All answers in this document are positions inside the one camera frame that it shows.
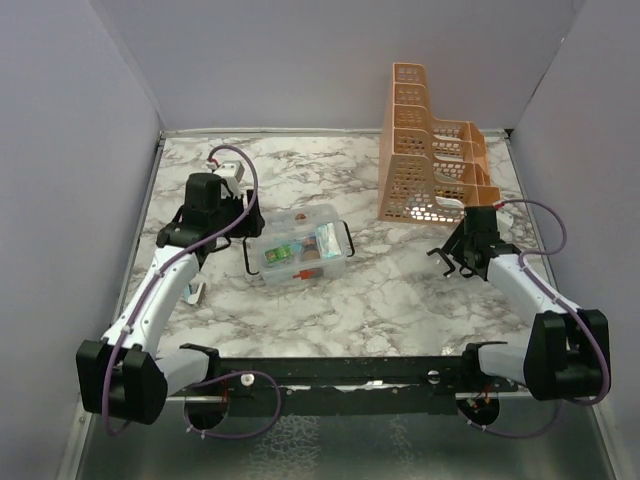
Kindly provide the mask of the clear first aid box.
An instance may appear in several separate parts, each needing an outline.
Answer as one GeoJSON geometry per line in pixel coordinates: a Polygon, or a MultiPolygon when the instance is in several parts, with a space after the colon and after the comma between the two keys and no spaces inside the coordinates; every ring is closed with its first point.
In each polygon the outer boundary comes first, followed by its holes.
{"type": "Polygon", "coordinates": [[[337,278],[355,255],[348,224],[330,204],[267,212],[260,235],[243,245],[246,273],[266,284],[337,278]]]}

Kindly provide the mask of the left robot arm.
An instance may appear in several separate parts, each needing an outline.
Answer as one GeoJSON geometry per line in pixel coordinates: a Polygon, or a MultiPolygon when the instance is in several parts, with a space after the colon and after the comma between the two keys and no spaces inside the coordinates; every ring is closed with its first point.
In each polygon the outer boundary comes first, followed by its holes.
{"type": "Polygon", "coordinates": [[[184,202],[156,237],[151,265],[129,305],[98,341],[76,353],[83,407],[103,417],[150,425],[166,399],[187,387],[206,395],[220,385],[217,353],[186,345],[157,355],[179,300],[219,240],[257,237],[264,226],[254,190],[240,190],[241,174],[221,167],[188,177],[184,202]]]}

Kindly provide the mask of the small green box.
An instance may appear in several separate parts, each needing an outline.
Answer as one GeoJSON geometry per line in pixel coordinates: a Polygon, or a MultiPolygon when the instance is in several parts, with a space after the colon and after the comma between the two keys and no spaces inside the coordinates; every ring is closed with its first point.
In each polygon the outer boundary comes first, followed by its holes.
{"type": "Polygon", "coordinates": [[[294,258],[294,253],[289,244],[284,244],[264,252],[264,256],[268,265],[275,265],[282,262],[288,262],[294,258]]]}

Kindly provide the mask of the silver teal-header packet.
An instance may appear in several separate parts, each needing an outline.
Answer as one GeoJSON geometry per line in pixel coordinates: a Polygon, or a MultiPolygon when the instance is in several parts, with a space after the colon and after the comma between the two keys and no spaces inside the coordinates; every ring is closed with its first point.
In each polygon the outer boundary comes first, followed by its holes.
{"type": "Polygon", "coordinates": [[[323,259],[339,257],[343,254],[335,224],[325,223],[316,228],[316,243],[323,259]]]}

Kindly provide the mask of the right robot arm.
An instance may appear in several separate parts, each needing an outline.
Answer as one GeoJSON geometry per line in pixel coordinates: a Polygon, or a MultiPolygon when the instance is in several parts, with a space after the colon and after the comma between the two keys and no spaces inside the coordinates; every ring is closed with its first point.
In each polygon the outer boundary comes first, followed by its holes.
{"type": "Polygon", "coordinates": [[[529,264],[535,251],[501,239],[500,204],[464,209],[447,252],[471,276],[490,283],[529,322],[524,345],[470,344],[472,359],[459,367],[461,383],[481,391],[495,377],[526,387],[541,401],[593,405],[609,393],[611,367],[606,316],[583,309],[555,290],[529,264]]]}

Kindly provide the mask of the brown orange-cap medicine bottle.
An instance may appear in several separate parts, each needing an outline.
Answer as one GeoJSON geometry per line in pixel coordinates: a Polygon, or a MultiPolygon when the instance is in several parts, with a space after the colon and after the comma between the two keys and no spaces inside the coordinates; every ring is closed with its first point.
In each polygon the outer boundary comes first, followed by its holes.
{"type": "Polygon", "coordinates": [[[307,237],[301,244],[301,261],[316,261],[321,258],[321,252],[315,237],[307,237]]]}

